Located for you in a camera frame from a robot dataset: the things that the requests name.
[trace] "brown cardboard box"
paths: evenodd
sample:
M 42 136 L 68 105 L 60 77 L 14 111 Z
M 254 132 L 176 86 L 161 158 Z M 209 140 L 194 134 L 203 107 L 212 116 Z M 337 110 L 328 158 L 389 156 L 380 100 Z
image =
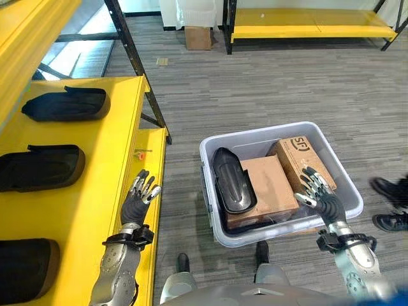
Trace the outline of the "brown cardboard box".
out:
M 333 190 L 336 190 L 336 183 L 334 183 L 332 176 L 328 173 L 306 136 L 279 140 L 272 146 L 267 155 L 275 154 L 277 154 L 280 164 L 295 193 L 304 193 L 302 185 L 305 182 L 301 180 L 300 175 L 304 175 L 302 169 L 307 166 L 319 172 L 326 179 L 329 186 Z
M 299 207 L 277 156 L 248 159 L 241 165 L 248 170 L 258 202 L 246 213 L 226 214 L 229 229 L 290 217 Z
M 209 27 L 184 27 L 188 50 L 211 50 Z

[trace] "white plastic bag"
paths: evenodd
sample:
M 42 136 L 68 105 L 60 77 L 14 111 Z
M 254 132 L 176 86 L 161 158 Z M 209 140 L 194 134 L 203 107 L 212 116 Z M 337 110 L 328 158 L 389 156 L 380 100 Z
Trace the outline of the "white plastic bag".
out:
M 215 0 L 176 0 L 176 29 L 187 27 L 217 28 Z

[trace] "black wrist strap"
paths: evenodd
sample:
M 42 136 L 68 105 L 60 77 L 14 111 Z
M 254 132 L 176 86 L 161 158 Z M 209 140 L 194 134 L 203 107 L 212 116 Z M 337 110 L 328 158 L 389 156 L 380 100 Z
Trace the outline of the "black wrist strap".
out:
M 103 245 L 108 244 L 127 244 L 144 250 L 145 246 L 153 242 L 154 233 L 149 230 L 149 225 L 144 224 L 141 228 L 134 229 L 132 234 L 119 233 L 112 235 L 103 242 Z
M 334 233 L 327 233 L 326 230 L 319 232 L 320 237 L 317 239 L 317 245 L 320 251 L 330 251 L 331 253 L 350 249 L 359 244 L 370 244 L 370 249 L 375 252 L 377 247 L 377 239 L 373 236 L 366 236 L 365 234 L 347 234 L 337 236 Z M 348 241 L 355 241 L 352 244 L 347 244 Z

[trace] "yellow shelving unit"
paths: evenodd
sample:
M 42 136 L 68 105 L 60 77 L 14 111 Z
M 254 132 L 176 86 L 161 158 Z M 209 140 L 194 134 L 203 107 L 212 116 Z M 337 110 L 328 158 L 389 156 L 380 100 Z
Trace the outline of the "yellow shelving unit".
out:
M 18 0 L 0 6 L 0 130 L 80 3 L 81 0 Z
M 231 42 L 236 38 L 379 37 L 396 32 L 373 11 L 287 8 L 239 8 Z
M 111 101 L 108 115 L 86 122 L 36 122 L 19 111 L 27 100 L 61 92 L 65 85 L 104 89 Z M 145 167 L 161 183 L 166 130 L 137 131 L 146 89 L 144 76 L 32 82 L 0 134 L 0 156 L 25 151 L 29 144 L 75 144 L 86 156 L 85 170 L 72 186 L 0 193 L 0 240 L 50 238 L 61 248 L 55 284 L 28 305 L 88 305 L 105 250 L 101 243 L 118 229 L 120 206 L 131 181 Z M 152 151 L 139 161 L 134 149 Z M 146 219 L 156 233 L 158 216 L 159 198 Z M 151 303 L 156 241 L 142 252 L 137 305 Z
M 28 145 L 75 144 L 84 172 L 72 186 L 31 193 L 0 193 L 0 240 L 54 239 L 61 249 L 55 284 L 40 299 L 21 305 L 88 306 L 99 275 L 102 242 L 119 230 L 120 207 L 135 175 L 145 168 L 163 181 L 165 144 L 171 138 L 117 0 L 105 0 L 136 77 L 31 82 L 49 46 L 81 0 L 18 0 L 0 6 L 0 156 Z M 102 120 L 36 122 L 20 112 L 27 100 L 64 86 L 106 91 L 111 108 Z M 142 114 L 143 96 L 152 118 Z M 162 126 L 138 131 L 140 118 Z M 145 159 L 134 156 L 145 150 Z M 160 197 L 145 222 L 158 231 Z M 157 239 L 146 246 L 137 270 L 136 305 L 151 305 Z

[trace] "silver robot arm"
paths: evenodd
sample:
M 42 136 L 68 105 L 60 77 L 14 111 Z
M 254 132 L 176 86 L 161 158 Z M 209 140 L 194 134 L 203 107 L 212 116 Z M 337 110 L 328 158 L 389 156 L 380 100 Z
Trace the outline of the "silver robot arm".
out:
M 142 170 L 135 178 L 122 206 L 122 228 L 103 243 L 106 245 L 105 254 L 92 289 L 90 306 L 128 306 L 136 301 L 135 273 L 140 251 L 152 242 L 154 236 L 143 222 L 150 202 L 161 192 L 160 186 L 149 190 L 154 177 L 145 184 L 148 175 L 148 171 Z
M 364 234 L 355 234 L 346 222 L 346 213 L 339 198 L 325 179 L 308 167 L 303 170 L 307 195 L 296 193 L 300 203 L 314 209 L 328 228 L 317 240 L 322 251 L 335 255 L 335 262 L 346 282 L 347 291 L 357 300 L 375 298 L 388 300 L 395 293 L 394 284 L 381 275 L 376 240 Z

